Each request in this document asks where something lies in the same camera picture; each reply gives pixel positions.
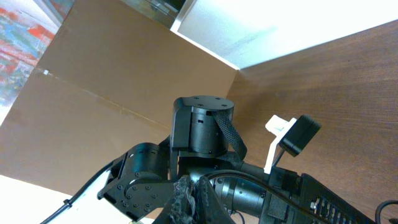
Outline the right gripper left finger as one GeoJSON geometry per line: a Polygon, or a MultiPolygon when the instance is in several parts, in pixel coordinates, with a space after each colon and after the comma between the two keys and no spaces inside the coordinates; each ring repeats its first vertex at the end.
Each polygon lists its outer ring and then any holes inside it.
{"type": "Polygon", "coordinates": [[[188,175],[174,183],[174,191],[153,224],[193,224],[196,208],[193,184],[188,175]]]}

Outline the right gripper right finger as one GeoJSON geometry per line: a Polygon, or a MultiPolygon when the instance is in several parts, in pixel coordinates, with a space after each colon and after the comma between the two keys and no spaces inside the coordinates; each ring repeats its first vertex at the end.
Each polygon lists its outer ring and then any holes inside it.
{"type": "Polygon", "coordinates": [[[235,224],[221,204],[210,181],[202,176],[195,184],[195,221],[199,224],[235,224]]]}

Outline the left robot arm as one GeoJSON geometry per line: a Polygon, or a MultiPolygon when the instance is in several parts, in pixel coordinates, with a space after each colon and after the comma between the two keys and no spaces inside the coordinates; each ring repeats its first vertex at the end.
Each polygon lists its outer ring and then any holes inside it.
{"type": "Polygon", "coordinates": [[[215,96],[174,101],[172,129],[162,142],[140,143],[101,168],[47,223],[232,223],[234,214],[260,223],[371,223],[365,214],[308,174],[276,166],[277,147],[299,155],[320,129],[303,115],[268,123],[274,134],[264,167],[245,162],[232,124],[232,101],[215,96]]]}

